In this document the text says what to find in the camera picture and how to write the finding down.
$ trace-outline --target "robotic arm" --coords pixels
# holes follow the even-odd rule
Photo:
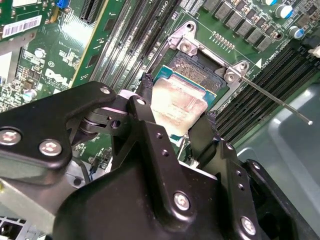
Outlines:
[[[204,113],[189,130],[200,169],[177,161],[137,94],[89,82],[0,114],[0,202],[53,240],[319,239],[259,163],[237,159]],[[112,171],[76,190],[72,147],[110,134]]]

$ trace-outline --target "capacitor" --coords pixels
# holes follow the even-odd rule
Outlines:
[[[272,6],[277,3],[277,0],[261,0],[263,5]]]
[[[305,35],[305,31],[297,26],[292,26],[289,28],[289,35],[294,39],[301,39]]]
[[[34,55],[39,59],[43,59],[46,56],[46,51],[42,48],[37,48],[34,50]]]
[[[292,8],[292,6],[279,4],[274,10],[274,15],[277,18],[288,19],[291,17],[293,12],[294,12],[294,9]]]
[[[37,97],[37,92],[34,89],[29,89],[24,91],[22,98],[23,100],[25,100],[26,102],[31,102],[32,100],[36,99]]]

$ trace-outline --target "green circuit board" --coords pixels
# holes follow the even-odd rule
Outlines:
[[[217,9],[205,9],[204,0],[105,0],[91,24],[80,19],[85,1],[71,0],[68,8],[59,10],[55,22],[40,26],[35,40],[20,50],[15,78],[0,85],[1,112],[28,103],[26,90],[35,90],[32,101],[92,80],[104,82],[116,92],[134,90],[168,37],[186,21],[195,22],[195,39],[228,64],[248,61],[246,76],[252,80],[292,39],[288,35],[291,26],[303,24],[300,28],[310,34],[318,26],[315,15],[320,13],[320,5],[314,0],[291,1],[292,17],[279,19],[274,16],[275,6],[246,1],[245,7],[255,9],[256,17],[274,26],[270,34],[259,30],[270,39],[269,46],[259,50],[248,41],[248,36],[242,37],[226,26],[227,20],[215,17]],[[232,11],[238,11],[239,2],[228,3]],[[316,10],[301,23],[310,6],[316,6]],[[245,8],[238,11],[243,19],[246,11]],[[168,50],[153,74],[177,52]],[[110,145],[110,137],[100,134],[76,150],[82,160],[91,162],[94,158],[103,159]]]
[[[55,0],[0,1],[0,42],[50,23]]]

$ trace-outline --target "barcode label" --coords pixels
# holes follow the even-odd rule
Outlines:
[[[26,20],[17,21],[7,24],[3,27],[2,38],[10,37],[12,35],[24,32],[40,25],[42,15],[31,17]]]
[[[37,0],[13,0],[12,1],[12,7],[21,7],[25,5],[31,5],[31,4],[36,4]]]

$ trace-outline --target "gray plastic panel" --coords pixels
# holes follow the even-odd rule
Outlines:
[[[320,84],[290,105],[313,125],[283,109],[237,148],[238,157],[261,163],[320,236]]]

